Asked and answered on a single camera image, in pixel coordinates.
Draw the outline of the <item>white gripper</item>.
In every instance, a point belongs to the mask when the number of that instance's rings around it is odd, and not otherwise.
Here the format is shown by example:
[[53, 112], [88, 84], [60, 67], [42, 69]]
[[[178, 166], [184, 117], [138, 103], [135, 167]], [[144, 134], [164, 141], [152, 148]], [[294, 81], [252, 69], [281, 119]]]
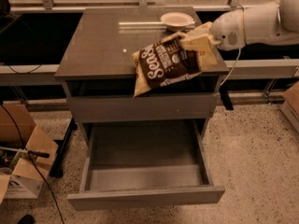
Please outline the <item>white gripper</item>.
[[218, 48], [229, 51], [245, 47], [244, 11], [242, 9], [226, 12], [216, 20], [203, 23], [180, 40], [183, 49], [194, 51], [201, 67], [217, 64], [213, 53], [214, 45], [210, 37], [220, 42]]

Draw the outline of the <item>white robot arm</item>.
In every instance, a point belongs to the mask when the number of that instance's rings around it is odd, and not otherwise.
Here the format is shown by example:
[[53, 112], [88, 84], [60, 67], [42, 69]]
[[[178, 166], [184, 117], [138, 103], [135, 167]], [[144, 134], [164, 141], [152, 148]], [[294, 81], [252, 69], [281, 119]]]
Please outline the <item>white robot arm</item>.
[[216, 63], [214, 48], [230, 51], [250, 44], [287, 46], [299, 43], [299, 0], [276, 2], [240, 8], [223, 13], [189, 31], [180, 45], [195, 51], [204, 65]]

